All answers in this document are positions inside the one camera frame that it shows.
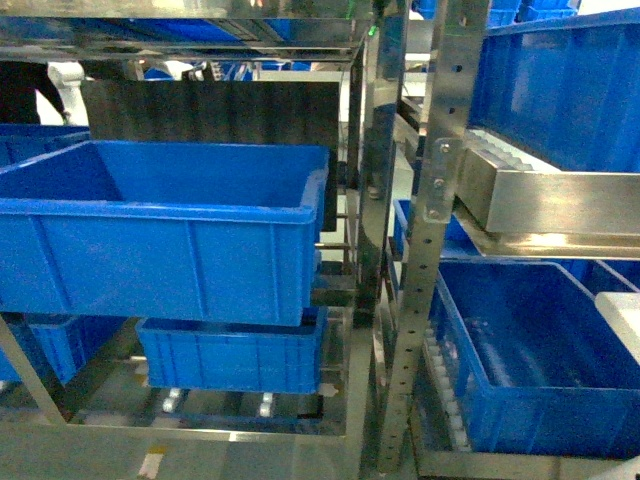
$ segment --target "metal bar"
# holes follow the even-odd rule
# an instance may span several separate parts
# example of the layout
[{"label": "metal bar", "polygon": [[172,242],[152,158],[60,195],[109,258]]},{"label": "metal bar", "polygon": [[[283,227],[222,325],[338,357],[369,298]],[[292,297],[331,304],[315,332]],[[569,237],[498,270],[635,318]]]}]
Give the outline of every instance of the metal bar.
[{"label": "metal bar", "polygon": [[349,76],[349,141],[347,144],[347,188],[358,188],[360,165],[360,130],[362,129],[362,80],[364,66],[363,45],[351,64]]},{"label": "metal bar", "polygon": [[637,236],[544,234],[492,234],[469,210],[456,202],[455,216],[478,251],[486,256],[531,258],[640,259]]},{"label": "metal bar", "polygon": [[356,314],[371,321],[380,293],[380,271],[395,163],[393,141],[397,103],[404,76],[409,9],[389,5],[377,30],[371,30],[366,58],[364,144],[360,167],[358,293]]},{"label": "metal bar", "polygon": [[347,242],[319,242],[316,243],[316,248],[320,250],[349,250],[351,245]]},{"label": "metal bar", "polygon": [[435,72],[428,77],[425,93],[424,108],[429,111],[425,158],[412,199],[411,248],[402,272],[404,292],[381,428],[378,468],[382,472],[397,468],[407,429],[488,9],[488,0],[440,0],[437,8],[431,55]]},{"label": "metal bar", "polygon": [[311,303],[346,307],[353,303],[355,288],[352,275],[320,275],[311,292]]},{"label": "metal bar", "polygon": [[[12,325],[12,328],[19,328],[23,331],[24,340],[29,343],[33,355],[38,359],[38,363],[42,365],[42,378],[38,375],[31,360],[24,353],[16,337],[11,332],[9,324]],[[65,425],[69,414],[60,408],[55,401],[64,389],[22,315],[6,313],[0,315],[0,347],[11,362],[11,365],[13,365],[13,368],[20,375],[22,383],[46,419],[52,425]]]}]

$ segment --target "stainless steel shelf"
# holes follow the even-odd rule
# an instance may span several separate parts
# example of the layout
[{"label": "stainless steel shelf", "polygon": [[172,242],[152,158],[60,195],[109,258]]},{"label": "stainless steel shelf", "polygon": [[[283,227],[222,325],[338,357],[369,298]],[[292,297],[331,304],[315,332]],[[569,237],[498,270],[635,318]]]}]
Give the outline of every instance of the stainless steel shelf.
[{"label": "stainless steel shelf", "polygon": [[42,60],[290,59],[351,62],[371,20],[291,19],[281,35],[262,19],[206,23],[237,40],[193,40],[136,19],[0,16],[0,58]]},{"label": "stainless steel shelf", "polygon": [[19,17],[369,19],[369,0],[1,0]]},{"label": "stainless steel shelf", "polygon": [[461,202],[456,204],[454,215],[484,256],[640,259],[637,236],[488,233]]},{"label": "stainless steel shelf", "polygon": [[411,439],[420,475],[437,478],[486,480],[585,480],[620,465],[615,460],[454,451],[446,427],[450,418],[436,393],[429,346],[423,354],[428,378],[423,378],[411,412]]},{"label": "stainless steel shelf", "polygon": [[[133,437],[232,442],[282,442],[295,437],[301,443],[339,444],[344,442],[347,431],[347,401],[359,402],[357,395],[349,395],[347,387],[350,350],[367,347],[345,343],[350,318],[349,308],[330,309],[322,347],[324,396],[279,395],[272,418],[257,416],[260,394],[211,391],[191,391],[176,413],[164,413],[162,402],[168,390],[146,384],[146,359],[133,350],[131,355],[112,356],[124,338],[136,343],[135,332],[130,328],[134,319],[68,387],[67,391],[79,398],[75,410],[68,411],[67,423],[48,423],[35,403],[26,400],[26,388],[16,384],[0,395],[0,428],[81,428]],[[368,365],[358,368],[366,371]],[[362,374],[358,368],[354,375]],[[78,385],[87,374],[95,378],[96,372],[104,372],[100,386],[80,392]],[[33,409],[25,411],[29,405]]]}]

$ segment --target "crate rim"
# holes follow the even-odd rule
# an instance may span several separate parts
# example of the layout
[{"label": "crate rim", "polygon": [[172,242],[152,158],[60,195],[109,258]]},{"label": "crate rim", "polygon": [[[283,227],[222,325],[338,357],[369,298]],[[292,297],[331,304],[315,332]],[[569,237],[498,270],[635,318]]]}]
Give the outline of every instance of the crate rim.
[{"label": "crate rim", "polygon": [[[7,165],[0,168],[0,174],[28,168],[31,165],[49,161],[61,154],[73,152],[79,149],[90,148],[94,144],[122,144],[132,142],[124,140],[89,140],[69,147],[31,157],[22,162]],[[194,144],[196,142],[134,142],[151,145],[175,145]],[[235,143],[202,143],[202,145],[246,147],[246,144]],[[280,149],[283,145],[250,145],[257,149]],[[24,205],[28,204],[29,215],[47,216],[73,216],[73,217],[112,217],[120,218],[147,218],[147,219],[176,219],[194,220],[206,222],[233,222],[233,223],[268,223],[268,224],[308,224],[316,220],[316,199],[322,185],[326,183],[329,172],[329,150],[320,145],[295,145],[309,150],[317,150],[322,153],[322,168],[313,170],[306,180],[306,185],[297,207],[260,207],[260,206],[234,206],[234,205],[210,205],[210,204],[177,204],[177,203],[153,203],[153,202],[127,202],[103,200],[55,200],[55,199],[29,199],[29,198],[0,198],[0,214],[25,214]]]},{"label": "crate rim", "polygon": [[[580,290],[584,294],[586,294],[591,300],[595,300],[595,296],[587,290],[587,288],[582,285],[578,280],[576,280],[573,275],[569,273],[569,271],[564,268],[562,265],[558,265],[554,262],[526,262],[526,261],[517,261],[517,260],[492,260],[486,258],[470,258],[470,259],[443,259],[441,263],[477,263],[477,264],[499,264],[499,265],[546,265],[552,266],[560,270],[574,285],[577,285]],[[460,342],[459,347],[462,348],[463,354],[467,356],[471,356],[473,358],[473,362],[469,362],[471,371],[476,377],[476,381],[480,383],[482,387],[483,394],[487,396],[497,396],[497,397],[518,397],[522,398],[523,394],[528,394],[526,396],[556,396],[558,392],[560,392],[563,396],[573,397],[577,395],[581,395],[585,391],[597,391],[597,392],[624,392],[627,398],[638,397],[640,396],[640,388],[632,389],[632,388],[598,388],[598,387],[553,387],[553,386],[543,386],[543,387],[507,387],[502,385],[494,385],[489,380],[487,376],[487,372],[483,366],[482,360],[480,359],[480,355],[478,354],[471,338],[465,334],[465,327],[462,321],[462,315],[456,306],[451,292],[449,291],[449,287],[447,286],[442,273],[438,271],[438,278],[436,280],[437,292],[436,294],[440,296],[442,300],[442,304],[445,307],[447,312],[447,317],[452,320],[451,325],[455,331],[457,340]]]},{"label": "crate rim", "polygon": [[[574,10],[572,8],[556,8],[558,10]],[[629,8],[613,12],[596,13],[593,15],[575,15],[565,18],[548,18],[545,20],[518,23],[489,29],[488,37],[526,34],[540,31],[575,30],[590,27],[612,27],[640,24],[640,8]]]}]

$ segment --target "metal shelving rack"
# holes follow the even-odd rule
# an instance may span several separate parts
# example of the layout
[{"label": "metal shelving rack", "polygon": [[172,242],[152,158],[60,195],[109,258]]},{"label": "metal shelving rack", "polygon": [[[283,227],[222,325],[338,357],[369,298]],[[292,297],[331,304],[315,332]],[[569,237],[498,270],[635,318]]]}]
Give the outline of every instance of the metal shelving rack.
[{"label": "metal shelving rack", "polygon": [[[3,394],[0,428],[36,433],[47,427],[89,435],[335,445],[339,454],[336,458],[343,459],[342,478],[355,479],[373,368],[381,472],[397,468],[409,431],[419,473],[426,476],[578,479],[582,476],[577,472],[609,468],[612,463],[602,461],[456,452],[446,446],[427,448],[422,442],[414,384],[424,370],[423,333],[465,150],[463,135],[488,8],[488,0],[439,2],[431,45],[435,73],[428,77],[422,119],[428,125],[426,154],[412,201],[413,212],[419,214],[410,219],[411,248],[405,255],[401,293],[396,295],[390,285],[393,261],[386,237],[396,148],[394,127],[409,23],[405,2],[0,0],[0,57],[7,60],[283,58],[337,62],[351,68],[347,188],[343,192],[347,209],[339,217],[346,222],[348,255],[340,271],[324,275],[323,286],[313,293],[314,303],[332,306],[330,333],[324,345],[323,383],[333,385],[338,393],[322,397],[322,414],[318,415],[318,397],[282,396],[276,416],[256,421],[257,396],[212,392],[192,392],[178,413],[163,414],[159,407],[161,392],[140,385],[144,358],[133,350],[136,319],[128,321],[63,387],[51,370],[42,377],[36,374],[7,327],[7,323],[20,320],[5,315],[0,318],[0,346],[21,375],[23,385]],[[41,19],[56,32],[55,38],[43,39],[15,29],[10,22],[15,16]],[[67,19],[83,17],[207,18],[244,41],[209,45],[107,41],[69,27]],[[295,19],[306,29],[300,29],[297,38],[285,40],[265,23],[266,18]],[[111,398],[101,390],[114,378],[124,379],[127,390],[121,398]],[[37,408],[25,410],[25,404]],[[438,408],[433,410],[437,416]]]}]

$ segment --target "plastic storage crate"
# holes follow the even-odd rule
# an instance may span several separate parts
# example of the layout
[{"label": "plastic storage crate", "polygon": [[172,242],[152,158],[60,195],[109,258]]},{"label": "plastic storage crate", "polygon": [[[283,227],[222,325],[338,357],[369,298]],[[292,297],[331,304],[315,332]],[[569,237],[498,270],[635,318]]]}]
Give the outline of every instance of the plastic storage crate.
[{"label": "plastic storage crate", "polygon": [[147,319],[136,329],[153,387],[315,393],[327,309],[306,309],[300,327]]},{"label": "plastic storage crate", "polygon": [[603,261],[556,260],[554,263],[567,270],[593,295],[600,292],[640,293],[640,289],[624,274]]},{"label": "plastic storage crate", "polygon": [[634,286],[640,288],[640,262],[610,260],[607,264]]},{"label": "plastic storage crate", "polygon": [[[124,317],[85,317],[69,315],[27,315],[27,323],[10,325],[10,329],[36,371],[42,372],[42,360],[28,341],[31,329],[47,360],[62,383],[67,383],[102,345],[122,326]],[[0,350],[0,380],[19,382],[4,352]]]},{"label": "plastic storage crate", "polygon": [[640,365],[552,263],[445,260],[432,324],[476,451],[640,454]]},{"label": "plastic storage crate", "polygon": [[470,123],[563,169],[640,171],[638,36],[639,9],[487,32]]},{"label": "plastic storage crate", "polygon": [[[404,255],[404,242],[408,228],[409,213],[411,212],[411,200],[394,200],[393,209],[395,210],[393,240],[396,244],[396,251],[402,256]],[[442,256],[446,258],[468,255],[478,255],[478,250],[476,250],[458,220],[452,216],[451,223],[449,223],[445,232]]]},{"label": "plastic storage crate", "polygon": [[0,124],[0,167],[89,140],[86,127]]},{"label": "plastic storage crate", "polygon": [[489,12],[487,26],[502,27],[504,25],[511,25],[516,19],[517,13],[518,10],[491,10]]},{"label": "plastic storage crate", "polygon": [[573,8],[562,8],[557,10],[537,10],[533,7],[527,7],[522,17],[525,22],[532,22],[535,20],[548,20],[550,18],[566,18],[573,17],[578,13]]},{"label": "plastic storage crate", "polygon": [[[496,0],[492,4],[489,18],[487,19],[488,27],[498,27],[513,23],[516,13],[520,8],[521,0]],[[420,0],[413,2],[413,10],[422,15],[425,20],[431,20],[436,14],[436,0]]]},{"label": "plastic storage crate", "polygon": [[1,307],[298,325],[327,159],[318,146],[86,142],[5,168]]}]

